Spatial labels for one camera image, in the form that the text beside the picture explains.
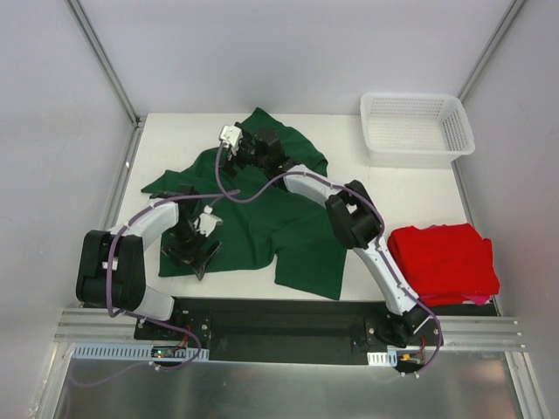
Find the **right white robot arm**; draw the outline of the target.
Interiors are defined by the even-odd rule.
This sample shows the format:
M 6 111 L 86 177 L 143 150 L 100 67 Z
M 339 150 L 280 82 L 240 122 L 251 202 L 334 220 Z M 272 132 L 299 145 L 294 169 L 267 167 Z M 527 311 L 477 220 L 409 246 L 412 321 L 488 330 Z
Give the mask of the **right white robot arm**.
M 384 237 L 385 223 L 362 183 L 332 182 L 289 157 L 274 129 L 249 134 L 238 123 L 225 126 L 219 134 L 215 163 L 217 185 L 227 199 L 250 203 L 275 186 L 320 204 L 328 214 L 337 241 L 353 251 L 368 268 L 385 300 L 388 313 L 375 327 L 382 343 L 405 348 L 424 334 L 424 325 L 435 314 L 412 289 Z M 237 174 L 237 168 L 257 168 L 267 183 L 254 196 L 238 199 L 224 188 L 221 174 Z

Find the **white plastic basket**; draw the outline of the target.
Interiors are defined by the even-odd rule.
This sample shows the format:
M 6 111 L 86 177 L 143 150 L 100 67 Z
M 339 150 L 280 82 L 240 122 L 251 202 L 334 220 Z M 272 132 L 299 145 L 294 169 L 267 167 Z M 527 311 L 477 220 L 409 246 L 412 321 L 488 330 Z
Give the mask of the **white plastic basket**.
M 451 95 L 365 93 L 360 116 L 375 167 L 448 168 L 475 150 L 466 110 Z

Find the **green t shirt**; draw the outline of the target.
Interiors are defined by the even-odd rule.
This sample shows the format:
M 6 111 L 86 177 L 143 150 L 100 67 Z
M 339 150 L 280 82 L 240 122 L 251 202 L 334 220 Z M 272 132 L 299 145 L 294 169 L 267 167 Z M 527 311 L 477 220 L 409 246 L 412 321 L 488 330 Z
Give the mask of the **green t shirt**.
M 142 192 L 178 193 L 189 185 L 201 195 L 216 194 L 219 184 L 240 190 L 242 203 L 224 199 L 215 207 L 224 222 L 212 238 L 222 246 L 208 270 L 257 270 L 275 264 L 275 284 L 339 299 L 346 250 L 335 239 L 327 212 L 303 196 L 263 189 L 267 179 L 254 167 L 234 177 L 215 175 L 216 155 L 214 148 L 204 150 L 189 168 L 165 171 Z

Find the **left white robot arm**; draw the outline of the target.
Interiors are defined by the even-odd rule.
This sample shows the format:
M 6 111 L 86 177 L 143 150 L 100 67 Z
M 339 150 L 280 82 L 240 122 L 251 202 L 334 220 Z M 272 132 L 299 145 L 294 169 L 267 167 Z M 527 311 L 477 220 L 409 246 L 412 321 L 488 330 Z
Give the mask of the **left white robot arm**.
M 111 317 L 130 314 L 154 319 L 155 330 L 168 340 L 185 327 L 176 297 L 147 282 L 145 252 L 161 236 L 162 254 L 178 266 L 189 267 L 202 279 L 221 247 L 212 238 L 223 220 L 205 204 L 221 194 L 200 194 L 191 186 L 179 193 L 158 192 L 147 207 L 110 230 L 87 232 L 82 244 L 76 297 L 86 306 L 104 308 Z

